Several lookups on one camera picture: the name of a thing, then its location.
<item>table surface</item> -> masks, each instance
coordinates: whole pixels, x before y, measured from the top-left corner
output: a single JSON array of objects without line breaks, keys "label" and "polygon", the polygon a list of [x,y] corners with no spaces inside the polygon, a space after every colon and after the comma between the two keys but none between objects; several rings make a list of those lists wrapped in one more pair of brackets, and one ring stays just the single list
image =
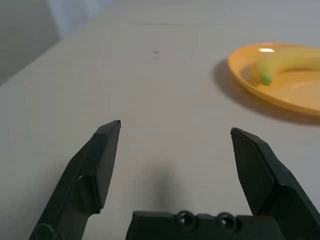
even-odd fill
[{"label": "table surface", "polygon": [[123,240],[134,210],[250,214],[232,127],[258,135],[320,210],[320,120],[243,90],[250,43],[320,46],[316,1],[118,0],[0,88],[0,233],[27,239],[72,156],[121,120],[106,205],[84,240]]}]

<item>plastic plate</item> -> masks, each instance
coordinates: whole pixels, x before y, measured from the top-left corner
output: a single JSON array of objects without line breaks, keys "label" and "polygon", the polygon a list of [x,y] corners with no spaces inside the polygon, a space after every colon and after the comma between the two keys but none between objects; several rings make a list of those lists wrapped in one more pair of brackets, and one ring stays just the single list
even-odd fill
[{"label": "plastic plate", "polygon": [[264,54],[280,48],[302,47],[286,43],[259,43],[236,49],[228,65],[242,87],[257,97],[279,107],[305,115],[320,117],[320,71],[293,70],[280,72],[265,86],[252,75],[252,66]]}]

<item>wall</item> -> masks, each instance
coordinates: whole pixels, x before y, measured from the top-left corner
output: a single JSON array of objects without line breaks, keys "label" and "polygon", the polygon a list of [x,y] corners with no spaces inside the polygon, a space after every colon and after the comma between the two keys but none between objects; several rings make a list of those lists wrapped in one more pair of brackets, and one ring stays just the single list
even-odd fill
[{"label": "wall", "polygon": [[2,0],[0,86],[112,0]]},{"label": "wall", "polygon": [[0,3],[0,85],[59,41],[45,0]]}]

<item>banana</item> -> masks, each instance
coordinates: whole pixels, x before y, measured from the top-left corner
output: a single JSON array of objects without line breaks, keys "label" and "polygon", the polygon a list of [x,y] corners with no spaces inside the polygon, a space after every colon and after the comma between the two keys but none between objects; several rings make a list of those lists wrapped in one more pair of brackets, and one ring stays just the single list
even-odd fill
[{"label": "banana", "polygon": [[320,48],[285,47],[266,53],[253,65],[253,76],[270,86],[275,73],[290,70],[320,71]]}]

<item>white table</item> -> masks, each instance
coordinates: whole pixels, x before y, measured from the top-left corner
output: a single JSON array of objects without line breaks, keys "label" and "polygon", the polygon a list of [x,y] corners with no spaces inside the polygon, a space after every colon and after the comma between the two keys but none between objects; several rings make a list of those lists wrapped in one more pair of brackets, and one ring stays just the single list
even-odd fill
[{"label": "white table", "polygon": [[118,119],[106,205],[84,240],[125,239],[134,210],[250,214],[231,127],[268,142],[320,210],[320,120],[257,99],[226,67],[250,43],[320,46],[320,3],[285,2],[119,0],[5,83],[1,239],[29,237],[68,161]]}]

